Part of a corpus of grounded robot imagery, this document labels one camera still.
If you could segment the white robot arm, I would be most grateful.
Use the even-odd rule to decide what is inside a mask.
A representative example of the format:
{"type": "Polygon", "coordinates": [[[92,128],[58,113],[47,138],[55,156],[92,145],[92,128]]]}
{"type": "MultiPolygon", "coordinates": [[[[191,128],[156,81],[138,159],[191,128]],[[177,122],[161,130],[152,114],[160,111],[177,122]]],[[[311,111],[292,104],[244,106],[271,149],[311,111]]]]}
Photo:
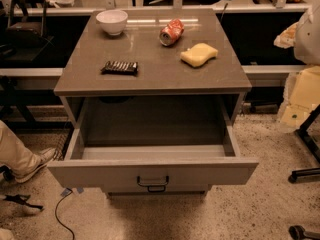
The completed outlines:
{"type": "Polygon", "coordinates": [[[300,18],[295,32],[295,58],[305,64],[320,64],[320,4],[313,4],[300,18]]]}

